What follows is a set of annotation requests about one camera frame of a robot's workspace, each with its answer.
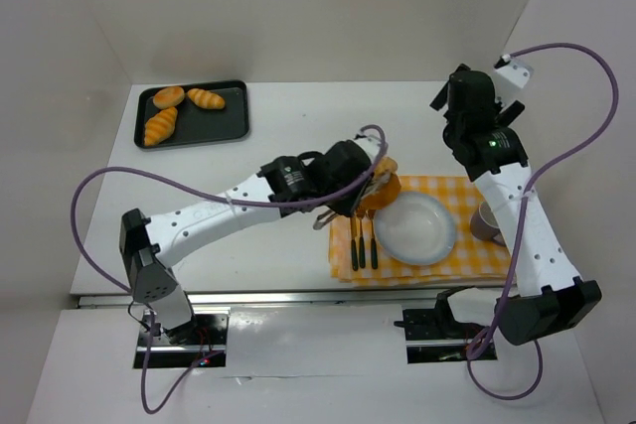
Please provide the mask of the large sugared bread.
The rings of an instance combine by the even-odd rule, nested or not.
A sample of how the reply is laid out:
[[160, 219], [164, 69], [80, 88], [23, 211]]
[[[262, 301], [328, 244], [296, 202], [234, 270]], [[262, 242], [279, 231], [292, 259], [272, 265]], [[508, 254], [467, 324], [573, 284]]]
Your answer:
[[398, 163], [391, 157], [385, 156], [375, 169], [376, 176], [371, 191], [362, 198], [359, 212], [377, 211], [390, 205], [401, 191], [401, 184], [397, 175]]

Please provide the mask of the metal tongs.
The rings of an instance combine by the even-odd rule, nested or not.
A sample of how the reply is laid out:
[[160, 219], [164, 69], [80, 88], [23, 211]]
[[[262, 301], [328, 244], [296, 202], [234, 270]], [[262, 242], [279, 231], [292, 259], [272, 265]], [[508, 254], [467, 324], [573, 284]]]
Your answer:
[[360, 188], [357, 188], [352, 193], [349, 193], [343, 198], [336, 200], [327, 205], [328, 211], [319, 214], [314, 223], [312, 224], [312, 228], [314, 230], [320, 230], [324, 226], [326, 226], [329, 222], [337, 218], [338, 216], [351, 217], [355, 216], [358, 212], [358, 206], [365, 196], [371, 191], [372, 183], [376, 173], [374, 171], [373, 175], [369, 178], [369, 180], [363, 184]]

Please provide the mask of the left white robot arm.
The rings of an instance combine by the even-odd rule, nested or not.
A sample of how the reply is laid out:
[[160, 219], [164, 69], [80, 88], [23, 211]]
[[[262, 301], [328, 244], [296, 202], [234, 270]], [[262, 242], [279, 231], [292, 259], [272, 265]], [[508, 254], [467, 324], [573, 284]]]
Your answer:
[[280, 156], [222, 193], [152, 216], [134, 209], [121, 218], [119, 251], [131, 296], [151, 309], [155, 325], [173, 345], [198, 329], [191, 302], [173, 271], [198, 249], [246, 228], [278, 221], [296, 212], [327, 207], [349, 213], [368, 181], [361, 176], [381, 151], [370, 137], [339, 141], [327, 152]]

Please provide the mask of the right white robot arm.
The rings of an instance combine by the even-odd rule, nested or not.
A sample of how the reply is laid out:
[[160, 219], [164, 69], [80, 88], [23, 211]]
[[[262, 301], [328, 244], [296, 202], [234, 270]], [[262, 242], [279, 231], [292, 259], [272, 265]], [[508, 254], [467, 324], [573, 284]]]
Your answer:
[[494, 215], [515, 268], [517, 292], [450, 290], [435, 311], [446, 323], [495, 324], [519, 346], [574, 328], [601, 300], [567, 258], [531, 185], [532, 169], [512, 122], [524, 106], [515, 95], [532, 72], [510, 61], [492, 73], [460, 65], [431, 106], [442, 110], [442, 139]]

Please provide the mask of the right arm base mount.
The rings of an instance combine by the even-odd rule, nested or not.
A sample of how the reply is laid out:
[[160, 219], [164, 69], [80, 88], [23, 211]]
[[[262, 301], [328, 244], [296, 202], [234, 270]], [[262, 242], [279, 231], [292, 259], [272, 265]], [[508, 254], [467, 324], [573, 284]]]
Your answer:
[[454, 287], [437, 294], [430, 308], [402, 310], [394, 326], [403, 330], [408, 364], [447, 363], [467, 360], [469, 343], [483, 326], [457, 322], [448, 299], [467, 287]]

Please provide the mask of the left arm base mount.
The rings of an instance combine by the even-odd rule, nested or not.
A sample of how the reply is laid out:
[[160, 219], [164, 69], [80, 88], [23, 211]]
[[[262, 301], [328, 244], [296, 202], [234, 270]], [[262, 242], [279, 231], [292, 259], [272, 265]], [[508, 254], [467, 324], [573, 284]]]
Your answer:
[[[151, 331], [151, 313], [135, 302], [130, 302], [126, 311], [139, 324], [133, 367], [141, 369]], [[163, 328], [153, 332], [148, 368], [188, 368], [192, 363], [198, 368], [226, 366], [230, 309], [204, 307], [195, 310], [195, 316], [194, 330], [175, 343], [169, 340]]]

